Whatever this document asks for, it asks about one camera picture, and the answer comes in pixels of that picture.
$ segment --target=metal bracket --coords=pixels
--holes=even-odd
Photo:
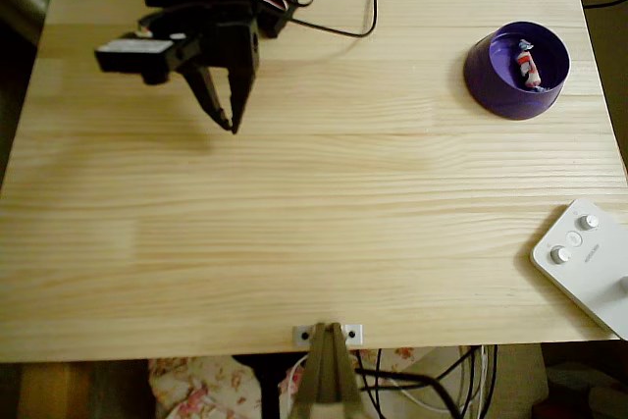
[[[364,342],[361,324],[344,324],[340,327],[344,335],[344,343],[349,346],[359,346]],[[316,325],[295,326],[292,328],[292,341],[297,347],[310,347]]]

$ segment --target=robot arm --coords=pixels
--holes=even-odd
[[[170,72],[183,75],[201,108],[224,130],[236,133],[259,63],[259,33],[277,37],[293,14],[294,2],[277,15],[259,0],[145,0],[162,10],[127,33],[96,49],[104,72],[140,74],[149,85],[164,83]],[[209,67],[229,71],[232,118],[221,107]]]

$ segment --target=white cable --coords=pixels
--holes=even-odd
[[[396,387],[399,387],[399,383],[397,383],[395,380],[389,379],[389,382],[391,382]],[[415,403],[415,404],[417,404],[417,405],[419,405],[421,407],[424,407],[424,408],[426,408],[429,411],[438,412],[439,414],[450,414],[448,409],[432,406],[430,404],[426,404],[425,402],[421,401],[420,399],[417,399],[415,396],[413,396],[412,394],[410,394],[406,390],[399,390],[399,392],[401,394],[403,394],[405,397],[407,397],[409,400],[411,400],[413,403]]]
[[[284,2],[284,6],[282,7],[281,5],[279,5],[277,2],[275,2],[274,0],[263,0],[264,2],[266,2],[267,4],[272,5],[273,7],[279,9],[279,10],[287,10],[288,9],[288,3],[285,0],[282,0],[282,2]]]
[[[482,414],[482,402],[484,400],[484,385],[487,381],[487,374],[489,371],[489,365],[487,362],[488,358],[487,358],[487,349],[485,346],[482,345],[482,347],[480,347],[480,361],[481,361],[481,367],[480,367],[480,388],[478,389],[479,392],[479,396],[478,396],[478,415],[477,418],[480,419],[480,415]]]
[[[460,377],[461,377],[460,389],[462,390],[463,386],[464,386],[464,371],[460,375]],[[395,385],[396,387],[399,387],[399,383],[397,383],[395,380],[389,379],[389,381],[393,385]],[[449,411],[449,409],[447,409],[447,408],[437,407],[437,406],[433,406],[431,404],[426,404],[425,402],[423,402],[420,399],[418,399],[416,396],[413,396],[412,394],[410,394],[407,390],[399,390],[399,392],[401,394],[403,394],[405,397],[407,397],[410,401],[415,403],[416,405],[424,407],[424,408],[426,408],[429,411],[436,412],[438,414],[450,414],[451,413],[451,411]],[[480,392],[480,389],[478,388],[475,391],[475,394],[473,394],[473,397],[471,398],[471,400],[469,401],[469,406],[473,405],[473,403],[475,401],[475,398],[478,396],[479,392]],[[458,406],[458,409],[461,409],[462,407],[464,407],[464,401],[462,401],[462,403],[458,403],[457,406]]]
[[[290,369],[290,376],[288,377],[288,394],[286,394],[286,417],[289,416],[290,410],[292,409],[292,394],[290,392],[292,390],[292,377],[294,377],[294,372],[296,372],[298,366],[305,361],[307,355],[308,354],[306,353],[301,358],[299,358],[294,366]]]

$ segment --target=purple bowl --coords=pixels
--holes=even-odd
[[[524,84],[515,61],[521,39],[534,45],[532,58],[546,91],[536,92]],[[471,95],[487,110],[511,120],[545,112],[558,97],[568,73],[569,53],[560,38],[530,22],[502,26],[473,46],[464,63]]]

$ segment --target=floral fabric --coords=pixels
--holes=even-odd
[[[382,352],[383,370],[402,371],[420,360],[426,349],[398,348]],[[365,367],[377,361],[377,350],[360,350]],[[352,357],[353,365],[357,360]],[[293,400],[303,368],[280,384],[282,417],[287,395]],[[159,419],[259,419],[260,389],[253,371],[230,356],[159,358],[149,362],[149,382],[157,398]]]

